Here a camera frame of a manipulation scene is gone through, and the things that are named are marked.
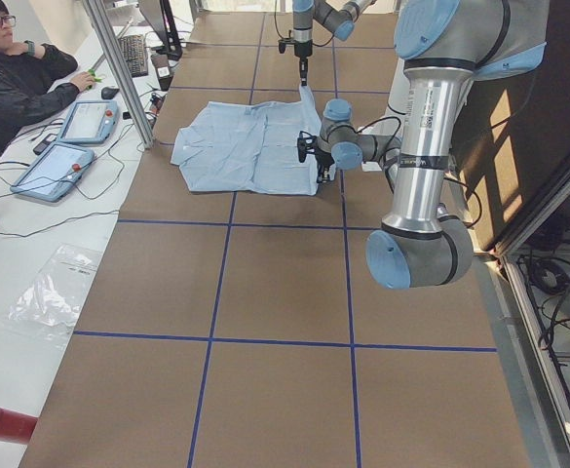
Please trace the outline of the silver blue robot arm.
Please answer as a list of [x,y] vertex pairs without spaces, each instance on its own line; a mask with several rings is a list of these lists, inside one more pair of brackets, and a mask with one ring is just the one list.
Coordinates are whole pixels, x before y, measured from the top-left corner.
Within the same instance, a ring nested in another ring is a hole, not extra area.
[[408,82],[402,131],[362,135],[351,105],[333,99],[317,136],[299,140],[321,170],[382,165],[395,180],[390,212],[366,242],[366,262],[384,288],[440,286],[470,268],[473,243],[464,223],[439,200],[452,132],[474,81],[535,69],[546,47],[547,1],[409,1],[394,41]]
[[308,59],[313,54],[313,25],[316,22],[339,41],[346,41],[355,28],[362,13],[373,0],[347,1],[340,10],[335,10],[326,1],[302,0],[293,2],[293,22],[289,36],[279,42],[282,54],[287,45],[293,47],[298,58],[300,84],[308,84]]

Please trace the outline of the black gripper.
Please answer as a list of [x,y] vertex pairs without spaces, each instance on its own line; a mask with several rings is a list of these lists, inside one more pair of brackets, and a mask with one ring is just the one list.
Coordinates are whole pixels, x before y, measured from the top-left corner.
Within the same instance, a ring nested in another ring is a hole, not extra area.
[[298,71],[300,77],[300,85],[308,85],[308,58],[313,54],[313,42],[295,41],[293,44],[294,54],[299,58]]
[[320,148],[314,150],[315,159],[318,163],[317,183],[329,183],[334,181],[334,160],[330,152]]

